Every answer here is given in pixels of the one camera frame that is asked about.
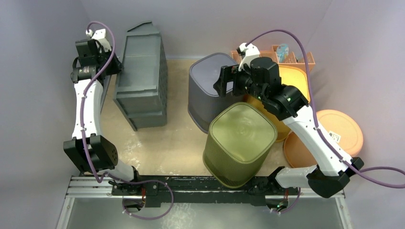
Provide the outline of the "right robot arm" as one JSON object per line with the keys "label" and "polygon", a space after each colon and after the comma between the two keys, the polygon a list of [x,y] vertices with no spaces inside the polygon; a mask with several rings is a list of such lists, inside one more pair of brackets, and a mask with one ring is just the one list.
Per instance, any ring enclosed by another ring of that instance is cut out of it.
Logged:
{"label": "right robot arm", "polygon": [[283,84],[279,66],[269,57],[256,57],[249,64],[222,66],[214,90],[224,97],[232,82],[234,96],[249,94],[292,130],[312,154],[317,164],[310,167],[279,167],[268,177],[268,188],[280,194],[290,187],[308,187],[323,198],[342,191],[355,170],[363,167],[359,157],[351,157],[318,123],[316,112],[295,86]]}

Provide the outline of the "olive green mesh basket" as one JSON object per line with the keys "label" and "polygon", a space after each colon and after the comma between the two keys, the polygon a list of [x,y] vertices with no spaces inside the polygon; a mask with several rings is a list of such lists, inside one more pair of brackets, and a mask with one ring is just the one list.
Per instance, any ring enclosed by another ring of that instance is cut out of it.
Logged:
{"label": "olive green mesh basket", "polygon": [[222,185],[240,188],[260,170],[276,139],[277,129],[265,115],[238,102],[211,122],[203,163]]}

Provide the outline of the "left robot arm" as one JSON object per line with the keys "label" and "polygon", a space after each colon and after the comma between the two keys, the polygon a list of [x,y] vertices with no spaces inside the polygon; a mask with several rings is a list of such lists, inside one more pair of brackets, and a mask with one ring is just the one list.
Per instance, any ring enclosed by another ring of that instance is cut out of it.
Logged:
{"label": "left robot arm", "polygon": [[78,56],[73,60],[71,80],[76,96],[75,125],[63,150],[81,173],[92,174],[97,182],[108,176],[124,182],[130,195],[142,190],[142,182],[133,166],[118,158],[117,148],[103,136],[100,115],[104,104],[104,79],[120,73],[122,63],[114,44],[106,38],[88,38],[75,42]]}

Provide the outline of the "yellow mesh basket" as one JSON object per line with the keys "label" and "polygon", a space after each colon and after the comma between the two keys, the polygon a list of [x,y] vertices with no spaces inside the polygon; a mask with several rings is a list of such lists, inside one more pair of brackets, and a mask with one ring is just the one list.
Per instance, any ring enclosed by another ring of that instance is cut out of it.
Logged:
{"label": "yellow mesh basket", "polygon": [[[279,73],[281,77],[281,83],[285,85],[292,85],[298,88],[305,98],[310,102],[310,95],[308,90],[308,79],[306,73],[296,67],[282,65],[279,67]],[[276,142],[284,141],[290,133],[290,128],[283,122],[279,121],[276,116],[269,113],[261,103],[261,101],[255,99],[251,95],[245,95],[244,102],[251,104],[254,108],[265,115],[276,127],[277,139]]]}

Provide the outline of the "large orange plastic bucket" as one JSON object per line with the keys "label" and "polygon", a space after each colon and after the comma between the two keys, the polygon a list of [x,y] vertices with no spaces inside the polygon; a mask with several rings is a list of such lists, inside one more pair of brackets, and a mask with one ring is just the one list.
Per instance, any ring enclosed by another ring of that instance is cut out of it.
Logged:
{"label": "large orange plastic bucket", "polygon": [[[336,110],[317,112],[319,122],[332,139],[351,157],[357,157],[363,146],[363,134],[359,125],[347,114]],[[317,162],[295,133],[284,142],[284,155],[293,168],[309,167]]]}

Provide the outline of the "grey mesh basket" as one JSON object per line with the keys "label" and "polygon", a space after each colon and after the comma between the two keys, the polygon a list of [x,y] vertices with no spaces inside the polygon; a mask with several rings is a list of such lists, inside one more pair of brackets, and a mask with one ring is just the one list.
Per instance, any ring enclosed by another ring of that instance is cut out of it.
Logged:
{"label": "grey mesh basket", "polygon": [[188,113],[204,133],[208,133],[212,120],[222,111],[243,100],[242,96],[232,95],[232,83],[227,85],[226,97],[220,97],[213,88],[221,67],[236,64],[228,54],[217,52],[196,61],[189,69]]}

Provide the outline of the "dark grey plastic bin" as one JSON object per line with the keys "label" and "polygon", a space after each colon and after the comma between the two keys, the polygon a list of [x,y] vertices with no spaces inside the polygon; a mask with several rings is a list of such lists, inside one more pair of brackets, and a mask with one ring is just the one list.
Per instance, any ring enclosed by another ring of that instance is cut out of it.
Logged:
{"label": "dark grey plastic bin", "polygon": [[145,21],[125,34],[113,100],[134,131],[167,124],[168,66],[160,31]]}

